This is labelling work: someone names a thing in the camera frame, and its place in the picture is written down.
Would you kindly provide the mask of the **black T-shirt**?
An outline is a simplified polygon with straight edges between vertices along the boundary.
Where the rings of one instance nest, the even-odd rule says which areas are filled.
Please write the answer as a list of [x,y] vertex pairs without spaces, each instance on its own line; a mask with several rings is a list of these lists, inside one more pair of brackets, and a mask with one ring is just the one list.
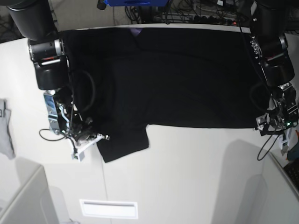
[[62,33],[75,105],[109,136],[105,162],[149,147],[148,125],[254,128],[269,106],[238,32],[102,28]]

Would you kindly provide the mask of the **black keyboard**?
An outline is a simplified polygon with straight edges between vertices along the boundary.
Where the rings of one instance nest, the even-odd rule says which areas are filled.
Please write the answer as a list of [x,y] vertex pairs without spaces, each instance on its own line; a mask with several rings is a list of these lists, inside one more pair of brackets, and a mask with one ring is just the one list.
[[287,173],[295,187],[299,189],[299,160],[287,164],[284,167],[284,171]]

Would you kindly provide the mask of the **grey partition panel right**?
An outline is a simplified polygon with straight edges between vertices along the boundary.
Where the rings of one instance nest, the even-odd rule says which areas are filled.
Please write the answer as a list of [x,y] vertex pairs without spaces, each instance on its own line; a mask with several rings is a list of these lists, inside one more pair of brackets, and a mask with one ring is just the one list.
[[297,224],[299,192],[272,153],[264,162],[263,176],[267,184],[266,224]]

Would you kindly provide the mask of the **grey partition panel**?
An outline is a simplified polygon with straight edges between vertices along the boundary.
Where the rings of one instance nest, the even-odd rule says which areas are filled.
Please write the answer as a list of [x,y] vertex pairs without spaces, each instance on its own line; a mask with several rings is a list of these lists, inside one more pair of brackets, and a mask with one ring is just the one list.
[[263,176],[267,184],[266,224],[297,224],[299,192],[272,153],[264,162]]
[[0,212],[2,224],[58,224],[43,166],[37,166]]

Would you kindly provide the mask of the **grey folded garment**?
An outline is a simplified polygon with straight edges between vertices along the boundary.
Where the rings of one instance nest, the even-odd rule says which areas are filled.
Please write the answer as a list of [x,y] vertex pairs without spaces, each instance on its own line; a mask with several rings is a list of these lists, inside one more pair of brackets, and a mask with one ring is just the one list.
[[7,109],[6,103],[5,99],[0,99],[0,153],[12,160],[15,153],[9,132],[11,111]]

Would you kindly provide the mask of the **grey partition panel left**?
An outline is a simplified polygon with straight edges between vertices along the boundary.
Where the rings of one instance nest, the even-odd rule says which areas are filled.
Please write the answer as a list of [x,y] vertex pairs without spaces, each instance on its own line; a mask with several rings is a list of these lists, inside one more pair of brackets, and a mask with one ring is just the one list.
[[2,224],[58,224],[43,166],[37,166],[0,212]]

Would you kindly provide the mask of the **black power strip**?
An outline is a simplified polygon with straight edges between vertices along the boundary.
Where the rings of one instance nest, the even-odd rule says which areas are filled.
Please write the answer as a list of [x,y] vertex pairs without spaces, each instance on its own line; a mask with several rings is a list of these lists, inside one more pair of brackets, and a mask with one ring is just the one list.
[[194,16],[194,23],[201,24],[214,24],[214,25],[225,25],[225,26],[236,26],[237,22],[231,18],[214,17],[214,16]]

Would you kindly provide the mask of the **blue box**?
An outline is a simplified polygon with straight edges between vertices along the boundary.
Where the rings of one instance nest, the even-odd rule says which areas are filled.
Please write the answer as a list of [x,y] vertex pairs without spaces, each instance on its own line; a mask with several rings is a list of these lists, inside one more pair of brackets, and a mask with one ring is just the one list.
[[105,0],[104,3],[111,7],[164,7],[168,0]]

